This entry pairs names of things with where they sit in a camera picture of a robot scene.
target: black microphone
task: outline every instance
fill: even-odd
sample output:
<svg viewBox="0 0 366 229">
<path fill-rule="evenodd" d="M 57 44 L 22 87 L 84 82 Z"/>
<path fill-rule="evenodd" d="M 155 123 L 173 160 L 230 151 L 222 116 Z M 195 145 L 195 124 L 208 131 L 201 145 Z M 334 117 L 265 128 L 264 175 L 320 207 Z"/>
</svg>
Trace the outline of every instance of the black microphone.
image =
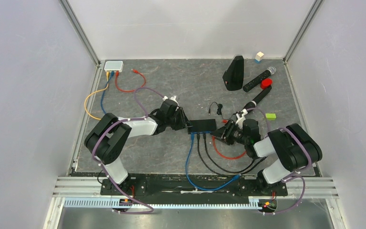
<svg viewBox="0 0 366 229">
<path fill-rule="evenodd" d="M 256 78 L 252 79 L 250 82 L 245 84 L 245 86 L 243 87 L 243 90 L 245 92 L 248 92 L 248 91 L 252 90 L 258 84 L 260 84 L 264 79 L 268 78 L 269 76 L 273 75 L 274 73 L 275 73 L 275 68 L 274 67 L 268 67 L 266 71 L 262 72 Z"/>
<path fill-rule="evenodd" d="M 269 94 L 269 92 L 271 91 L 272 87 L 271 85 L 268 86 L 266 89 L 262 90 L 262 92 L 260 92 L 252 101 L 248 102 L 244 109 L 249 109 L 249 108 L 255 108 L 256 105 L 264 98 L 266 97 L 267 94 Z"/>
</svg>

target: black cable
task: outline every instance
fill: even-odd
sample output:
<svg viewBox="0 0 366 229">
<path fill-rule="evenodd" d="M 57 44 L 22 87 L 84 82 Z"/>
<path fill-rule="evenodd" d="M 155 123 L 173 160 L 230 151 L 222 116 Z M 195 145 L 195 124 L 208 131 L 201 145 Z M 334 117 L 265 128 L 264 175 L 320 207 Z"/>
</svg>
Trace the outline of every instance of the black cable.
<svg viewBox="0 0 366 229">
<path fill-rule="evenodd" d="M 99 182 L 101 185 L 103 184 L 103 182 L 99 181 L 99 176 L 100 176 L 100 173 L 102 173 L 102 172 L 103 172 L 103 169 L 97 174 L 97 182 Z"/>
<path fill-rule="evenodd" d="M 153 111 L 150 113 L 150 115 L 153 115 L 154 113 L 156 113 L 156 112 L 158 112 L 158 111 L 159 111 L 159 108 L 158 108 L 158 109 L 153 110 Z"/>
<path fill-rule="evenodd" d="M 213 169 L 211 169 L 204 161 L 203 157 L 201 156 L 200 154 L 200 135 L 197 134 L 197 152 L 198 152 L 198 156 L 200 157 L 200 160 L 202 161 L 202 163 L 205 165 L 205 167 L 207 167 L 208 170 L 210 170 L 212 173 L 215 173 L 217 175 L 220 175 L 220 176 L 224 176 L 224 177 L 229 177 L 228 175 L 225 175 L 225 174 L 222 174 L 222 173 L 218 173 L 218 172 L 215 172 Z"/>
<path fill-rule="evenodd" d="M 212 103 L 210 104 L 210 107 L 208 108 L 208 115 L 210 115 L 210 114 L 211 114 L 211 106 L 213 106 L 213 104 L 217 104 L 217 106 L 218 106 L 218 108 L 217 108 L 217 115 L 220 115 L 220 116 L 221 116 L 221 118 L 222 118 L 223 120 L 229 120 L 229 119 L 231 119 L 231 118 L 232 118 L 232 116 L 234 116 L 234 115 L 235 115 L 235 113 L 233 113 L 233 114 L 231 115 L 231 117 L 229 117 L 228 119 L 224 118 L 224 116 L 223 116 L 223 114 L 222 114 L 222 108 L 223 108 L 224 106 L 223 106 L 222 104 L 217 103 L 217 102 L 212 102 Z"/>
<path fill-rule="evenodd" d="M 254 170 L 254 168 L 256 168 L 260 163 L 262 163 L 264 160 L 266 160 L 266 156 L 265 157 L 263 157 L 262 159 L 260 159 L 260 161 L 258 161 L 257 163 L 256 163 L 256 165 L 254 165 L 252 168 L 250 168 L 248 171 L 246 171 L 246 172 L 244 172 L 244 173 L 242 173 L 242 175 L 244 175 L 244 174 L 247 174 L 247 173 L 249 173 L 250 171 L 252 171 L 252 170 Z"/>
<path fill-rule="evenodd" d="M 240 171 L 236 171 L 236 172 L 232 172 L 232 171 L 229 171 L 229 170 L 226 170 L 226 169 L 224 169 L 224 168 L 222 168 L 221 166 L 219 166 L 211 157 L 210 157 L 210 154 L 208 153 L 208 149 L 207 149 L 207 140 L 206 140 L 206 133 L 203 133 L 203 138 L 204 138 L 204 147 L 205 147 L 205 153 L 207 154 L 207 156 L 208 156 L 208 158 L 211 160 L 211 162 L 215 165 L 215 166 L 217 166 L 220 170 L 222 170 L 222 171 L 224 171 L 224 172 L 226 172 L 226 173 L 232 173 L 232 174 L 246 174 L 246 173 L 249 173 L 250 171 L 252 171 L 258 164 L 260 164 L 262 161 L 264 161 L 266 158 L 264 157 L 264 158 L 262 158 L 262 160 L 260 160 L 260 161 L 258 161 L 257 163 L 256 163 L 256 165 L 255 166 L 253 166 L 251 169 L 249 169 L 248 171 L 246 171 L 248 168 L 250 168 L 253 164 L 254 164 L 254 160 L 252 160 L 252 162 L 250 163 L 250 165 L 248 165 L 246 168 L 244 168 L 244 169 L 242 169 L 242 170 L 240 170 Z"/>
</svg>

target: cable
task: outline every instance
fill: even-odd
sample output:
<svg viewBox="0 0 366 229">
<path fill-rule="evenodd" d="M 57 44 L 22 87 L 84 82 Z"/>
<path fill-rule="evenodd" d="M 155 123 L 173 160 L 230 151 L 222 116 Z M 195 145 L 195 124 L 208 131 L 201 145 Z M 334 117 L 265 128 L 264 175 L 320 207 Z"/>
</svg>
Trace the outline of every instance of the cable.
<svg viewBox="0 0 366 229">
<path fill-rule="evenodd" d="M 190 180 L 190 177 L 189 177 L 189 161 L 190 161 L 190 156 L 192 155 L 192 151 L 193 151 L 193 145 L 194 145 L 194 134 L 191 134 L 190 136 L 191 138 L 191 146 L 190 146 L 190 150 L 189 150 L 189 155 L 187 155 L 187 160 L 186 160 L 186 164 L 185 164 L 185 171 L 186 171 L 186 177 L 187 177 L 187 180 L 190 182 L 190 184 L 192 184 L 194 187 L 196 187 L 197 189 L 199 190 L 203 190 L 203 191 L 217 191 L 219 189 L 222 189 L 223 187 L 227 186 L 228 184 L 230 184 L 231 182 L 237 180 L 241 175 L 240 174 L 237 174 L 235 175 L 233 178 L 231 178 L 231 180 L 229 180 L 228 182 L 226 182 L 225 184 L 219 186 L 219 187 L 216 187 L 216 188 L 203 188 L 203 187 L 199 187 L 197 185 L 195 185 L 192 180 Z"/>
<path fill-rule="evenodd" d="M 107 78 L 107 80 L 109 80 L 109 74 L 110 74 L 110 72 L 106 72 L 106 78 Z M 100 89 L 100 90 L 97 90 L 97 91 L 95 91 L 95 92 L 92 92 L 92 93 L 90 93 L 90 94 L 86 97 L 85 102 L 83 103 L 83 107 L 85 108 L 85 112 L 86 112 L 86 113 L 87 113 L 91 118 L 94 118 L 94 119 L 96 119 L 96 120 L 101 120 L 101 118 L 95 117 L 95 116 L 91 115 L 91 113 L 89 113 L 88 108 L 86 108 L 86 102 L 88 101 L 88 99 L 89 99 L 92 95 L 94 95 L 94 94 L 96 94 L 96 93 L 98 93 L 98 92 L 102 92 L 102 91 L 106 90 L 108 87 L 109 87 L 109 85 L 107 84 L 107 86 L 106 86 L 105 88 Z"/>
<path fill-rule="evenodd" d="M 138 101 L 137 97 L 136 97 L 136 92 L 140 89 L 148 89 L 148 90 L 151 90 L 155 93 L 157 93 L 158 95 L 160 95 L 161 97 L 163 97 L 162 94 L 160 94 L 159 92 L 157 92 L 156 90 L 154 89 L 151 89 L 151 88 L 147 88 L 147 87 L 140 87 L 138 88 L 137 90 L 134 91 L 134 98 L 135 100 L 137 101 L 137 103 L 140 105 L 140 107 L 144 110 L 145 112 L 145 116 L 144 117 L 139 117 L 139 118 L 128 118 L 128 119 L 122 119 L 122 120 L 119 120 L 117 122 L 115 122 L 114 124 L 112 124 L 111 126 L 109 126 L 109 128 L 107 128 L 104 133 L 99 137 L 98 141 L 96 142 L 93 150 L 92 150 L 92 159 L 96 162 L 99 163 L 99 165 L 102 167 L 104 173 L 106 174 L 106 176 L 109 176 L 109 180 L 113 183 L 113 185 L 116 187 L 116 189 L 121 193 L 123 194 L 124 196 L 128 197 L 131 201 L 134 201 L 138 204 L 141 204 L 147 208 L 149 208 L 150 210 L 149 211 L 139 211 L 139 212 L 120 212 L 120 214 L 149 214 L 151 212 L 153 212 L 153 208 L 139 200 L 136 200 L 132 197 L 130 197 L 129 195 L 127 195 L 127 193 L 123 192 L 123 190 L 121 190 L 121 188 L 117 185 L 117 183 L 114 181 L 114 179 L 109 175 L 108 171 L 106 170 L 106 168 L 104 167 L 103 163 L 98 159 L 96 158 L 96 150 L 97 148 L 99 147 L 100 143 L 102 142 L 102 140 L 104 139 L 104 137 L 113 129 L 115 128 L 117 125 L 119 125 L 120 123 L 124 123 L 124 122 L 127 122 L 127 121 L 140 121 L 140 120 L 145 120 L 147 117 L 148 117 L 148 112 L 147 110 L 145 109 L 145 107 Z"/>
<path fill-rule="evenodd" d="M 272 211 L 275 211 L 275 209 L 274 208 L 272 208 L 272 207 L 270 207 L 270 206 L 266 206 L 266 208 L 268 208 L 268 209 L 270 209 L 270 210 L 272 210 Z"/>
<path fill-rule="evenodd" d="M 99 181 L 99 176 L 100 176 L 100 173 L 102 173 L 102 172 L 103 172 L 103 169 L 102 169 L 102 170 L 97 174 L 97 177 L 96 177 L 96 178 L 97 178 L 97 182 L 98 182 L 99 184 L 101 184 L 101 185 L 103 184 L 103 182 L 100 182 L 100 181 Z"/>
<path fill-rule="evenodd" d="M 254 168 L 256 168 L 260 163 L 262 163 L 264 160 L 266 160 L 267 157 L 263 157 L 262 159 L 260 159 L 260 161 L 258 161 L 252 168 L 250 168 L 249 170 L 247 170 L 246 172 L 242 173 L 242 175 L 245 175 L 249 172 L 251 172 L 252 170 L 254 170 Z"/>
<path fill-rule="evenodd" d="M 227 175 L 225 174 L 222 174 L 222 173 L 218 173 L 218 172 L 215 172 L 213 169 L 211 169 L 207 164 L 206 162 L 204 161 L 203 157 L 201 156 L 200 154 L 200 135 L 197 134 L 197 152 L 198 152 L 198 156 L 200 157 L 200 160 L 202 161 L 202 163 L 205 165 L 205 167 L 207 167 L 208 170 L 210 170 L 212 173 L 215 173 L 217 175 L 220 175 L 220 176 L 224 176 L 224 177 L 228 177 Z"/>
<path fill-rule="evenodd" d="M 106 88 L 108 88 L 109 87 L 109 82 L 110 82 L 110 80 L 113 78 L 113 76 L 114 76 L 114 72 L 112 71 L 112 73 L 110 74 L 110 78 L 107 80 L 107 83 L 106 83 Z M 103 91 L 103 93 L 102 93 L 102 98 L 100 99 L 100 107 L 102 108 L 102 111 L 103 111 L 103 113 L 104 114 L 106 114 L 107 112 L 104 110 L 104 108 L 103 108 L 103 99 L 104 99 L 104 93 L 106 92 L 106 90 L 104 90 Z"/>
<path fill-rule="evenodd" d="M 113 180 L 113 178 L 109 175 L 109 173 L 107 172 L 106 168 L 104 167 L 104 165 L 102 164 L 101 167 L 103 168 L 103 171 L 104 173 L 106 174 L 106 176 L 109 176 L 109 180 L 113 183 L 113 185 L 116 187 L 116 189 L 124 196 L 126 196 L 128 199 L 130 199 L 131 201 L 133 202 L 136 202 L 138 204 L 141 204 L 147 208 L 149 208 L 150 210 L 148 211 L 136 211 L 136 212 L 122 212 L 122 211 L 119 211 L 120 214 L 125 214 L 125 215 L 140 215 L 140 214 L 149 214 L 149 213 L 152 213 L 153 212 L 153 207 L 137 200 L 137 199 L 134 199 L 133 197 L 130 197 L 127 193 L 125 193 L 118 185 L 117 183 Z"/>
<path fill-rule="evenodd" d="M 228 160 L 236 160 L 236 159 L 240 159 L 241 157 L 245 156 L 245 154 L 246 154 L 246 150 L 245 150 L 241 155 L 236 156 L 236 157 L 228 157 L 228 156 L 224 156 L 224 155 L 222 155 L 222 154 L 220 153 L 220 151 L 218 151 L 217 146 L 215 145 L 215 137 L 214 137 L 214 136 L 212 137 L 212 139 L 213 139 L 213 146 L 214 146 L 215 151 L 216 151 L 216 152 L 218 153 L 218 155 L 219 155 L 219 156 L 221 156 L 222 158 L 225 158 L 225 159 L 228 159 Z"/>
<path fill-rule="evenodd" d="M 296 203 L 293 204 L 291 207 L 289 207 L 287 209 L 284 209 L 284 210 L 281 210 L 281 211 L 277 211 L 277 212 L 263 212 L 263 215 L 275 215 L 275 214 L 285 213 L 287 211 L 292 210 L 293 208 L 296 208 L 301 203 L 302 197 L 304 196 L 304 193 L 305 193 L 305 179 L 303 177 L 301 177 L 301 176 L 295 176 L 295 177 L 291 177 L 288 180 L 283 181 L 283 182 L 284 183 L 287 183 L 287 182 L 289 182 L 291 180 L 294 180 L 296 178 L 301 179 L 302 180 L 302 183 L 303 183 L 301 195 L 300 195 L 299 199 L 296 201 Z"/>
<path fill-rule="evenodd" d="M 141 85 L 141 87 L 144 87 L 145 86 L 145 84 L 146 84 L 146 78 L 145 78 L 145 76 L 142 74 L 142 73 L 140 73 L 139 71 L 137 71 L 137 70 L 135 70 L 135 69 L 131 69 L 132 70 L 132 72 L 133 73 L 137 73 L 137 74 L 139 74 L 140 76 L 142 76 L 142 78 L 144 79 L 144 83 L 143 83 L 143 85 Z M 114 81 L 114 84 L 116 85 L 116 88 L 119 90 L 119 91 L 121 91 L 121 92 L 127 92 L 127 93 L 129 93 L 129 92 L 134 92 L 135 90 L 123 90 L 123 89 L 121 89 L 119 86 L 118 86 L 118 84 L 117 84 L 117 79 L 118 79 L 118 75 L 116 75 L 116 80 Z"/>
<path fill-rule="evenodd" d="M 140 88 L 137 88 L 134 91 L 134 99 L 138 103 L 138 105 L 144 110 L 144 112 L 145 112 L 145 118 L 147 118 L 148 117 L 148 111 L 145 109 L 145 107 L 143 106 L 143 104 L 137 99 L 137 91 L 142 90 L 142 89 L 147 89 L 147 90 L 153 91 L 153 92 L 157 93 L 162 98 L 164 98 L 165 96 L 162 95 L 161 93 L 157 92 L 156 90 L 154 90 L 152 88 L 149 88 L 149 87 L 140 87 Z"/>
<path fill-rule="evenodd" d="M 281 127 L 279 129 L 286 131 L 292 137 L 292 139 L 298 144 L 298 146 L 301 148 L 302 152 L 304 153 L 306 159 L 308 160 L 308 164 L 303 169 L 299 170 L 299 172 L 310 168 L 312 166 L 312 159 L 311 159 L 311 156 L 309 155 L 309 153 L 306 151 L 305 147 L 302 145 L 302 143 L 289 129 L 287 129 L 285 127 Z"/>
<path fill-rule="evenodd" d="M 205 147 L 205 153 L 207 154 L 207 157 L 211 160 L 211 162 L 215 165 L 215 166 L 217 166 L 220 170 L 222 170 L 222 171 L 224 171 L 224 172 L 226 172 L 226 173 L 232 173 L 232 174 L 240 174 L 240 173 L 242 173 L 242 172 L 244 172 L 244 171 L 246 171 L 248 168 L 250 168 L 252 165 L 253 165 L 253 163 L 254 163 L 254 160 L 252 160 L 252 162 L 250 163 L 250 165 L 248 165 L 246 168 L 244 168 L 244 169 L 242 169 L 242 170 L 240 170 L 240 171 L 235 171 L 235 172 L 232 172 L 232 171 L 229 171 L 229 170 L 226 170 L 226 169 L 224 169 L 224 168 L 222 168 L 221 166 L 219 166 L 212 158 L 211 158 L 211 156 L 210 156 L 210 154 L 208 153 L 208 149 L 207 149 L 207 140 L 206 140 L 206 134 L 205 133 L 203 133 L 203 138 L 204 138 L 204 147 Z"/>
<path fill-rule="evenodd" d="M 222 104 L 218 104 L 217 102 L 212 102 L 211 104 L 210 104 L 210 106 L 208 107 L 208 115 L 210 115 L 211 114 L 211 106 L 213 105 L 213 104 L 217 104 L 217 106 L 218 106 L 218 108 L 217 108 L 217 115 L 220 115 L 221 116 L 221 118 L 223 119 L 223 120 L 229 120 L 229 119 L 231 119 L 232 118 L 232 116 L 234 116 L 235 115 L 235 113 L 233 113 L 232 115 L 231 115 L 231 117 L 229 117 L 228 119 L 225 119 L 224 118 L 224 116 L 222 115 L 222 108 L 224 107 Z"/>
</svg>

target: white wall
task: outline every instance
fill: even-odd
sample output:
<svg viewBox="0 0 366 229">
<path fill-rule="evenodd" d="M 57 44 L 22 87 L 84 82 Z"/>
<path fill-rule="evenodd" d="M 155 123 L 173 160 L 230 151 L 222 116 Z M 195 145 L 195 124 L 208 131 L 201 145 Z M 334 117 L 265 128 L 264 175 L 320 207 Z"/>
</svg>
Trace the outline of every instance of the white wall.
<svg viewBox="0 0 366 229">
<path fill-rule="evenodd" d="M 100 59 L 284 57 L 314 0 L 69 0 Z"/>
<path fill-rule="evenodd" d="M 325 1 L 289 67 L 348 225 L 366 229 L 366 1 Z"/>
<path fill-rule="evenodd" d="M 0 0 L 0 229 L 42 228 L 93 75 L 57 0 Z"/>
</svg>

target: microphone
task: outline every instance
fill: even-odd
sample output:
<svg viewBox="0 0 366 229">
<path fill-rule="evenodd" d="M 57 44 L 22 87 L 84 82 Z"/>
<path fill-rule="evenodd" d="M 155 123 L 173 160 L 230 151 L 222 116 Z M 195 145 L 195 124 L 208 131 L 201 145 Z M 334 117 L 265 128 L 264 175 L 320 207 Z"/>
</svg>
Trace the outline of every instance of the microphone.
<svg viewBox="0 0 366 229">
<path fill-rule="evenodd" d="M 275 68 L 274 67 L 268 67 L 266 71 L 262 72 L 256 78 L 252 79 L 250 82 L 245 84 L 245 86 L 243 87 L 243 90 L 245 92 L 248 92 L 248 91 L 252 90 L 252 88 L 256 87 L 264 79 L 268 78 L 269 76 L 273 75 L 274 73 L 275 73 Z"/>
</svg>

